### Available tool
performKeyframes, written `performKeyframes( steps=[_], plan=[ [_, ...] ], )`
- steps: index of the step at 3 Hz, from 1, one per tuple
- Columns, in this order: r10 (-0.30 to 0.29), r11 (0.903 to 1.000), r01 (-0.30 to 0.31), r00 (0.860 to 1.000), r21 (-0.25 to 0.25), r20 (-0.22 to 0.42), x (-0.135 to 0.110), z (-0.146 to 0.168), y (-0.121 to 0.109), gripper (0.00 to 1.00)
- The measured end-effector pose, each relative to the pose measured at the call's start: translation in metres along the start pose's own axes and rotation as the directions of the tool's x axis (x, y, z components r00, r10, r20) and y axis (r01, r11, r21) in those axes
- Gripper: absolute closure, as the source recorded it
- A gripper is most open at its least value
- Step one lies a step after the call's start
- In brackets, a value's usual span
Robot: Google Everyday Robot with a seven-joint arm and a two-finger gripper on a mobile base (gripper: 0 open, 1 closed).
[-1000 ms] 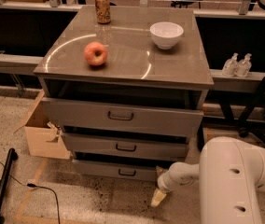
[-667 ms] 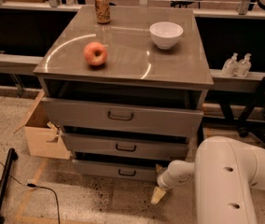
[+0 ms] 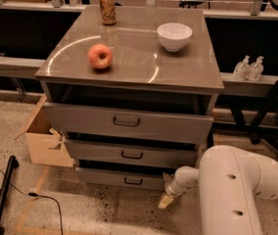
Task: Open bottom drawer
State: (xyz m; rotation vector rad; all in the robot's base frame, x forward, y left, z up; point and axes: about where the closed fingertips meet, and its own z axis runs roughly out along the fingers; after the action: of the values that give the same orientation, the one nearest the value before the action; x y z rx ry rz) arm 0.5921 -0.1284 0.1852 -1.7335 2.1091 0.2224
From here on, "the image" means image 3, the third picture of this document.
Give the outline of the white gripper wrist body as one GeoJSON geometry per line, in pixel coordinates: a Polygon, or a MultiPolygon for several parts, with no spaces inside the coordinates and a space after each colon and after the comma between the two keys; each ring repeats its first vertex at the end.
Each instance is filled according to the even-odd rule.
{"type": "Polygon", "coordinates": [[[178,197],[185,192],[186,178],[181,173],[164,173],[162,176],[164,180],[164,191],[168,196],[178,197]]]}

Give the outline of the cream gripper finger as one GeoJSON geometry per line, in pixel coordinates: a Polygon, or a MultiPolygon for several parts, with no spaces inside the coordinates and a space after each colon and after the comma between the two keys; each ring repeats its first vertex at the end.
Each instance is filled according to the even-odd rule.
{"type": "Polygon", "coordinates": [[[172,196],[167,195],[166,193],[163,193],[161,196],[161,199],[159,201],[158,208],[161,210],[166,209],[172,202],[174,198],[172,196]]]}

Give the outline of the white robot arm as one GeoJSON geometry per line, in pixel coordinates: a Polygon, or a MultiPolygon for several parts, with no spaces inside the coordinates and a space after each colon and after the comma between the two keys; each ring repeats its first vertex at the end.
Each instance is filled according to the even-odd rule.
{"type": "Polygon", "coordinates": [[[278,162],[232,146],[213,146],[199,167],[182,166],[163,179],[161,209],[199,189],[203,235],[263,235],[255,198],[278,199],[278,162]]]}

